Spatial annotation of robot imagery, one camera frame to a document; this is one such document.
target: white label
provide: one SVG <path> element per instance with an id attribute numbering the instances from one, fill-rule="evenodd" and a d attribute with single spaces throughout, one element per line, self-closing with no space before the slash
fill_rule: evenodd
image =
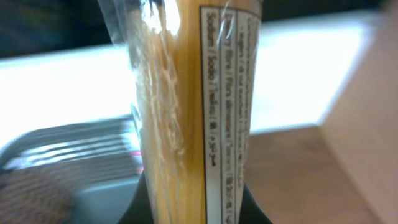
<path id="1" fill-rule="evenodd" d="M 237 224 L 244 187 L 260 20 L 201 8 L 207 224 Z"/>

